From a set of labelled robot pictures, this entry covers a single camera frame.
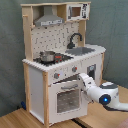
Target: stovetop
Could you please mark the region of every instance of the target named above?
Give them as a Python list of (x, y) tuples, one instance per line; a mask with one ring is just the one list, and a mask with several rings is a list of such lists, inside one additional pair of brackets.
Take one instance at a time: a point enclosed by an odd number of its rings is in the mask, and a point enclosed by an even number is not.
[(55, 65), (55, 64), (58, 64), (58, 63), (63, 63), (67, 60), (70, 60), (70, 59), (73, 59), (73, 57), (70, 57), (70, 56), (67, 56), (67, 55), (64, 55), (64, 54), (60, 54), (62, 56), (62, 60), (61, 61), (52, 61), (52, 62), (44, 62), (41, 60), (41, 58), (36, 58), (34, 59), (34, 62), (37, 62), (37, 63), (40, 63), (46, 67), (49, 67), (49, 66), (52, 66), (52, 65)]

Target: oven window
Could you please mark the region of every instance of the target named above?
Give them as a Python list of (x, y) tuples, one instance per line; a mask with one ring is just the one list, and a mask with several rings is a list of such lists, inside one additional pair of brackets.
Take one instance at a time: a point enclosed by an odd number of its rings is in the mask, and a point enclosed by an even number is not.
[(57, 94), (57, 113), (78, 109), (80, 106), (79, 89)]
[(72, 17), (80, 16), (81, 7), (72, 7)]

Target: sink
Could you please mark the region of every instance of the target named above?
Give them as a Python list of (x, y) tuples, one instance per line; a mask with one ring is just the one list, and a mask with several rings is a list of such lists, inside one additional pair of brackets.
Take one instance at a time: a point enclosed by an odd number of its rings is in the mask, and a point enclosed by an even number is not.
[(94, 52), (94, 49), (91, 48), (86, 48), (86, 47), (77, 47), (77, 48), (73, 48), (73, 49), (68, 49), (65, 51), (65, 53), (68, 54), (72, 54), (75, 56), (81, 56), (81, 55), (85, 55), (88, 54), (90, 52)]

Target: oven handle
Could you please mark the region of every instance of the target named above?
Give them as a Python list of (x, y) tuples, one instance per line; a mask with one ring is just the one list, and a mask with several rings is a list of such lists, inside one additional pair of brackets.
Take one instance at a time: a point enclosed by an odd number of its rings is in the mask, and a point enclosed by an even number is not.
[(61, 89), (65, 90), (65, 89), (72, 89), (72, 88), (76, 88), (78, 87), (78, 84), (74, 84), (72, 86), (69, 86), (69, 87), (61, 87)]

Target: faucet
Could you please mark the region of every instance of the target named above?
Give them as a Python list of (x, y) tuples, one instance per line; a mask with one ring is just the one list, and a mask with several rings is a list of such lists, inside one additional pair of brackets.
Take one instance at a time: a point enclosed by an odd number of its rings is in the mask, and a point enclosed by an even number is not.
[(75, 47), (75, 44), (73, 44), (72, 40), (73, 40), (73, 37), (75, 35), (79, 35), (80, 36), (80, 41), (82, 41), (82, 35), (80, 33), (74, 33), (71, 38), (70, 38), (70, 43), (67, 45), (67, 48), (68, 49), (72, 49), (73, 47)]

